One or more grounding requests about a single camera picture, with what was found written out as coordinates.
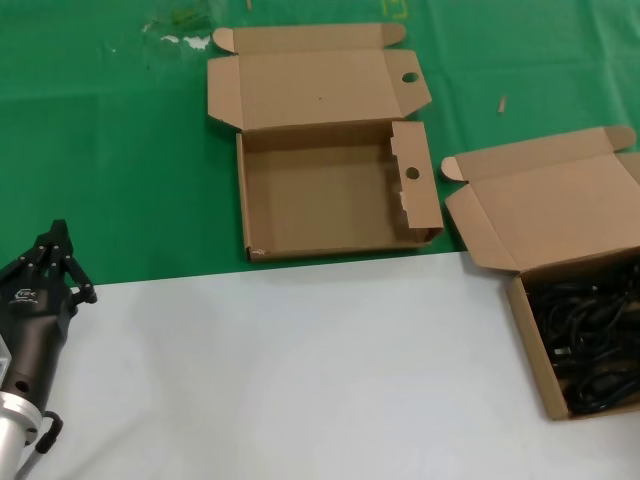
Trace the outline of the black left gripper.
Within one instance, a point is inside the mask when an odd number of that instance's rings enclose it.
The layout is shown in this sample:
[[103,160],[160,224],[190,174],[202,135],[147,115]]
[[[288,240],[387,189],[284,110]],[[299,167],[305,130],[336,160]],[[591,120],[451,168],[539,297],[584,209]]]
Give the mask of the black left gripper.
[[[62,280],[20,281],[37,274],[51,255],[58,276],[68,276],[77,293],[72,295]],[[93,282],[74,258],[66,221],[54,220],[30,249],[3,267],[1,282],[1,337],[11,354],[1,390],[30,403],[46,403],[77,312],[73,304],[98,301]]]

